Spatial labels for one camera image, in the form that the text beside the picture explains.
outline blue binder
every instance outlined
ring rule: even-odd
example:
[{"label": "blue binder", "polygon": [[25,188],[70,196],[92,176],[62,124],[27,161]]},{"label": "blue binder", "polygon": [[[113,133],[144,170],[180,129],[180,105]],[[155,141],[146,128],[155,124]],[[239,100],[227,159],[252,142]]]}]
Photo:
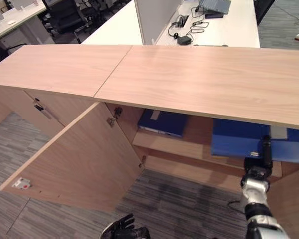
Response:
[{"label": "blue binder", "polygon": [[145,109],[138,127],[174,137],[183,137],[188,115]]},{"label": "blue binder", "polygon": [[[270,135],[268,125],[214,119],[212,154],[258,158],[265,135]],[[299,130],[287,129],[287,139],[272,139],[272,155],[274,161],[299,163]]]}]

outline power adapter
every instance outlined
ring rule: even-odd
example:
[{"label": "power adapter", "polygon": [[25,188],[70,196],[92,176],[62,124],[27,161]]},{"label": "power adapter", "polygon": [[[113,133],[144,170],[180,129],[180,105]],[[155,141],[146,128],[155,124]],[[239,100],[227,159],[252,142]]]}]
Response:
[{"label": "power adapter", "polygon": [[177,43],[181,46],[187,46],[191,44],[191,38],[189,36],[181,36],[177,39]]}]

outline cabinet top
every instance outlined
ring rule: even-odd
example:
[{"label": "cabinet top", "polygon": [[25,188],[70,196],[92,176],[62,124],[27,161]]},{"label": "cabinet top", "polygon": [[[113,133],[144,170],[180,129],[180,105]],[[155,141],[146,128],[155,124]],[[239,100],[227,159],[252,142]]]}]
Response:
[{"label": "cabinet top", "polygon": [[299,51],[133,46],[95,98],[299,128]]},{"label": "cabinet top", "polygon": [[93,97],[130,47],[23,46],[0,62],[0,86]]},{"label": "cabinet top", "polygon": [[199,46],[24,46],[0,86],[299,129],[299,51]]}]

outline blue folder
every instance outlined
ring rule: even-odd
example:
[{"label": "blue folder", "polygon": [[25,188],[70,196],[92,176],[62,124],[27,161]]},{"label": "blue folder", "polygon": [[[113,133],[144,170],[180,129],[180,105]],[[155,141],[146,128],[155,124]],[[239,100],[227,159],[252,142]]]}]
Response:
[{"label": "blue folder", "polygon": [[[270,126],[225,119],[214,119],[212,154],[254,157],[261,153],[260,139],[270,135]],[[299,163],[299,130],[287,129],[287,139],[272,139],[274,161]]]}]

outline white label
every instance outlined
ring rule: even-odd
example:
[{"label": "white label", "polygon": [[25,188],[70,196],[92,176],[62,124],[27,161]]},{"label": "white label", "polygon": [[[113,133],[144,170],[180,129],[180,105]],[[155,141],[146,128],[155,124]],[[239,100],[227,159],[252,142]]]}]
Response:
[{"label": "white label", "polygon": [[270,126],[271,139],[287,139],[287,128],[279,126]]},{"label": "white label", "polygon": [[160,111],[153,111],[153,114],[151,115],[151,120],[157,120],[160,115]]}]

